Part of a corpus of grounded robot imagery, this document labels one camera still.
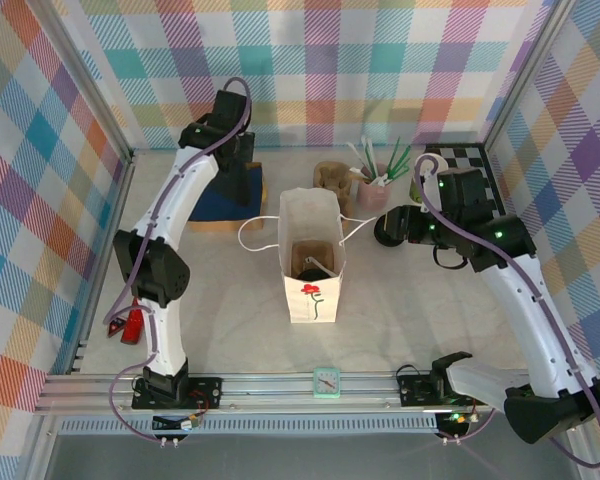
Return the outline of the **white flower paper bag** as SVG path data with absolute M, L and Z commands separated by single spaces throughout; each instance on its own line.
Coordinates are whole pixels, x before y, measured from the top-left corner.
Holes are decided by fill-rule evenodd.
M 242 238 L 244 226 L 238 231 L 238 242 L 249 252 L 277 251 L 290 321 L 296 324 L 335 322 L 346 266 L 345 243 L 375 219 L 344 216 L 340 213 L 336 195 L 322 188 L 286 190 L 280 194 L 279 213 L 258 218 L 277 222 L 276 242 L 250 247 Z M 291 276 L 292 246 L 304 240 L 325 241 L 333 245 L 334 277 L 307 283 Z

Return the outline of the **stack of black cup lids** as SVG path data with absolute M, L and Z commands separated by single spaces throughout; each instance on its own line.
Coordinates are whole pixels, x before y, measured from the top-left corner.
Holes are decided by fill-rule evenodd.
M 382 246 L 393 248 L 400 246 L 407 238 L 408 215 L 406 213 L 394 212 L 394 235 L 386 236 L 383 231 L 384 215 L 380 216 L 374 226 L 374 237 Z

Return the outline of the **pink straw holder cup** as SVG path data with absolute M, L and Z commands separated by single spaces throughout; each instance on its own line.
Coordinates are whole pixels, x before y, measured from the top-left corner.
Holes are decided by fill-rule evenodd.
M 390 194 L 390 185 L 380 184 L 379 181 L 363 177 L 358 179 L 356 201 L 363 210 L 377 211 L 383 209 L 388 203 Z

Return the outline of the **stack of green paper cups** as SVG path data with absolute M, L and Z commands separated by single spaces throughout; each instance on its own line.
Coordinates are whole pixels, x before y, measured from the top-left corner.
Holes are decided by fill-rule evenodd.
M 422 206 L 420 191 L 416 185 L 416 179 L 420 178 L 422 187 L 427 183 L 438 182 L 438 175 L 449 168 L 447 161 L 440 155 L 424 154 L 425 159 L 421 162 L 419 174 L 413 173 L 410 185 L 409 195 L 411 200 L 418 206 Z

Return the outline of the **black and white chessboard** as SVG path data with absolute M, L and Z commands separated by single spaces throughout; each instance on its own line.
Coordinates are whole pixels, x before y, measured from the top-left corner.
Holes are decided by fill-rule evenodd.
M 491 164 L 481 143 L 430 143 L 425 146 L 424 152 L 443 157 L 447 165 L 452 168 L 478 168 L 482 172 L 486 196 L 493 207 L 493 214 L 495 216 L 506 214 Z

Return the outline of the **brown cardboard napkin box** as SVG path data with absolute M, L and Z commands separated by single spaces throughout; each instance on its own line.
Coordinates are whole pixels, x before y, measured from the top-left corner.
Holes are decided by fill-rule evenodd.
M 263 214 L 265 212 L 266 209 L 266 205 L 265 207 L 261 210 L 260 214 Z M 188 225 L 190 226 L 190 228 L 196 232 L 231 232 L 231 231 L 237 231 L 240 226 L 245 222 L 246 220 L 239 220 L 239 221 L 221 221 L 221 222 L 192 222 L 192 221 L 188 221 Z

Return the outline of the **small mint green clock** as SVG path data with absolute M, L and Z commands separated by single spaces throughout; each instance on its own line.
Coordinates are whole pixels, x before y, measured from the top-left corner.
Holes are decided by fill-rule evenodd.
M 313 371 L 313 397 L 317 399 L 337 399 L 341 393 L 340 370 L 332 367 L 318 367 Z

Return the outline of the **red flat bar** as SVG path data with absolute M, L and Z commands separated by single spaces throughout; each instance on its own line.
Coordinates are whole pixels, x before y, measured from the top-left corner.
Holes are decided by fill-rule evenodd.
M 143 312 L 140 309 L 131 310 L 126 318 L 120 341 L 127 345 L 136 345 L 144 330 Z

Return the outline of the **aluminium side rail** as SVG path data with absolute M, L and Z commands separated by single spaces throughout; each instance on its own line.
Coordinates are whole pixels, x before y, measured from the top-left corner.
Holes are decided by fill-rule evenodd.
M 113 238 L 120 226 L 125 204 L 129 195 L 135 171 L 134 159 L 127 162 L 121 170 L 121 177 L 113 193 L 110 215 L 105 225 L 100 250 L 96 254 L 93 277 L 90 280 L 88 295 L 82 313 L 78 317 L 67 350 L 67 358 L 60 367 L 62 374 L 79 373 L 91 339 L 102 340 L 108 330 L 104 323 L 107 301 L 111 294 L 106 289 L 116 282 L 110 279 L 112 275 Z

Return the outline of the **aluminium frame post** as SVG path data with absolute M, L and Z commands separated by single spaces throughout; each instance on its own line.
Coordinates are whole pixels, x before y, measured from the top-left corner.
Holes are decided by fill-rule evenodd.
M 494 148 L 506 132 L 526 91 L 543 66 L 563 25 L 572 14 L 578 0 L 533 0 L 538 10 L 525 26 L 525 36 L 514 49 L 515 56 L 497 94 L 481 143 L 487 151 Z
M 39 23 L 50 38 L 65 68 L 72 76 L 78 90 L 84 95 L 95 118 L 101 124 L 108 139 L 126 164 L 133 159 L 133 149 L 129 146 L 113 112 L 75 46 L 70 34 L 51 0 L 26 0 Z

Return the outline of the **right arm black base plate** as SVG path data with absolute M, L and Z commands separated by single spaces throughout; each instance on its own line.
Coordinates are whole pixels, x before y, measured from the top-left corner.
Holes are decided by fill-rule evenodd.
M 450 401 L 442 396 L 439 383 L 429 375 L 399 373 L 396 377 L 402 407 L 447 405 Z

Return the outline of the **aluminium front rail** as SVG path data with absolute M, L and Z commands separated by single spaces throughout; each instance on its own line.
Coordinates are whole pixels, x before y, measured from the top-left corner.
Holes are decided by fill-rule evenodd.
M 403 410 L 391 372 L 353 372 L 341 375 L 337 399 L 313 396 L 313 374 L 220 373 L 220 406 L 214 414 L 397 413 Z M 37 414 L 104 414 L 114 407 L 131 413 L 135 376 L 127 374 L 115 385 L 112 374 L 52 375 L 47 378 L 35 407 Z

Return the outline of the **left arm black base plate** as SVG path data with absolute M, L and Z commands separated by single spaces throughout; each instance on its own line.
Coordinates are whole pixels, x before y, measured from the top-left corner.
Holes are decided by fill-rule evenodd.
M 214 410 L 220 407 L 222 379 L 220 377 L 189 378 L 176 387 L 174 395 L 150 387 L 141 377 L 133 383 L 133 410 Z

